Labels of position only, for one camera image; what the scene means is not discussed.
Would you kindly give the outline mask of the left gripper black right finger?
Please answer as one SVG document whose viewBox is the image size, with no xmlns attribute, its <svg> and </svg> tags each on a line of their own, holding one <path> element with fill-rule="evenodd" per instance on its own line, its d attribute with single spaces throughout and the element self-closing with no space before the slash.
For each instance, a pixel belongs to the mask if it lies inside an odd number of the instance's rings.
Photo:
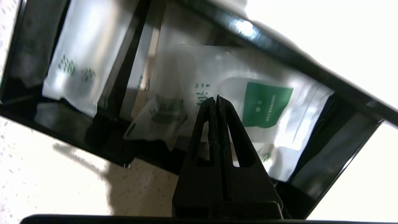
<svg viewBox="0 0 398 224">
<path fill-rule="evenodd" d="M 282 219 L 283 203 L 231 102 L 216 101 L 223 201 L 216 217 Z"/>
</svg>

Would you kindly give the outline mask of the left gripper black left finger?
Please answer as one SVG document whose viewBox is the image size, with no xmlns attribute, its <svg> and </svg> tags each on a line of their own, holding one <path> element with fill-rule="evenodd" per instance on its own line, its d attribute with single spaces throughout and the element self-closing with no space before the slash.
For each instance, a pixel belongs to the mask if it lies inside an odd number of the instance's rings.
<svg viewBox="0 0 398 224">
<path fill-rule="evenodd" d="M 205 123 L 209 125 L 210 161 L 202 165 L 197 160 Z M 223 199 L 220 165 L 216 105 L 211 97 L 201 104 L 197 114 L 172 199 L 174 217 L 209 217 L 213 204 Z"/>
</svg>

